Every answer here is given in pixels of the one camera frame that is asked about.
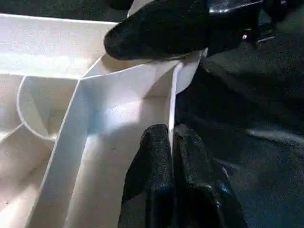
white plastic tray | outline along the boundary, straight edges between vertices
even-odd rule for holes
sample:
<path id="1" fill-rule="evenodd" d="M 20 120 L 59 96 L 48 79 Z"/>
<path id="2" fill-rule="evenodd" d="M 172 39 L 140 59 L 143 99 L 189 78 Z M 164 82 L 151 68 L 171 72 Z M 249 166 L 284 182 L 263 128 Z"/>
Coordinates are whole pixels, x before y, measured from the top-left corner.
<path id="1" fill-rule="evenodd" d="M 0 15 L 0 227 L 116 227 L 143 131 L 165 123 L 201 53 L 117 61 L 115 23 Z"/>

dark fabric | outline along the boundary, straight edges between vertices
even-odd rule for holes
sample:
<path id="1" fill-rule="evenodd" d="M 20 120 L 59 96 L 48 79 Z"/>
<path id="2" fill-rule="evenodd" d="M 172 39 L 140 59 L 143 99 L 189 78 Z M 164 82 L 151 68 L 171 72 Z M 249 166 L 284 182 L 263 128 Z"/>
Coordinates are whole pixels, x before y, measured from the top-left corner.
<path id="1" fill-rule="evenodd" d="M 244 43 L 204 60 L 204 67 L 244 99 L 302 132 L 303 39 L 280 31 L 258 49 Z"/>
<path id="2" fill-rule="evenodd" d="M 181 228 L 247 228 L 226 171 L 183 124 L 175 128 L 174 173 Z"/>
<path id="3" fill-rule="evenodd" d="M 271 76 L 252 80 L 257 88 L 254 95 L 263 88 L 275 91 L 279 80 Z M 244 82 L 244 77 L 233 79 Z M 286 91 L 295 88 L 285 86 Z M 258 96 L 250 100 L 201 67 L 191 85 L 177 95 L 177 124 L 194 129 L 214 162 L 225 168 L 249 228 L 304 227 L 304 133 L 303 123 L 294 123 L 302 119 L 304 96 L 301 90 L 294 92 L 298 106 L 292 108 L 285 104 L 292 106 L 294 96 L 281 94 L 286 103 L 280 105 L 297 116 L 284 122 L 278 116 L 280 109 L 269 112 L 258 103 Z"/>
<path id="4" fill-rule="evenodd" d="M 118 10 L 128 10 L 133 3 L 134 0 L 110 0 L 110 6 L 113 9 Z"/>
<path id="5" fill-rule="evenodd" d="M 168 129 L 149 127 L 125 178 L 119 228 L 174 227 L 174 181 Z"/>

